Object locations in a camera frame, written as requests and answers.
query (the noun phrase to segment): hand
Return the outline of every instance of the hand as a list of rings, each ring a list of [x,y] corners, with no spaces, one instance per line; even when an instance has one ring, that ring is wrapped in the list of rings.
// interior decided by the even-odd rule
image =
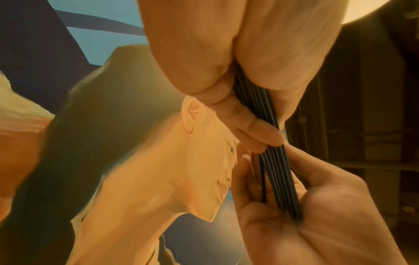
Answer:
[[[283,135],[232,93],[233,61],[270,89],[280,129],[332,47],[348,0],[138,0],[151,50],[170,81],[213,109],[254,153]]]
[[[311,185],[307,192],[297,188],[301,224],[277,208],[271,188],[268,203],[261,203],[248,154],[233,171],[231,193],[254,265],[407,264],[361,178],[285,146],[291,167]]]

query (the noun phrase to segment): mural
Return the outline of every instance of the mural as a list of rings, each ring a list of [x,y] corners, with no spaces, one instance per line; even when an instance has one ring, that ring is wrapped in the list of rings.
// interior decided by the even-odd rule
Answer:
[[[5,0],[0,21],[0,264],[248,262],[236,140],[166,79],[136,1]]]

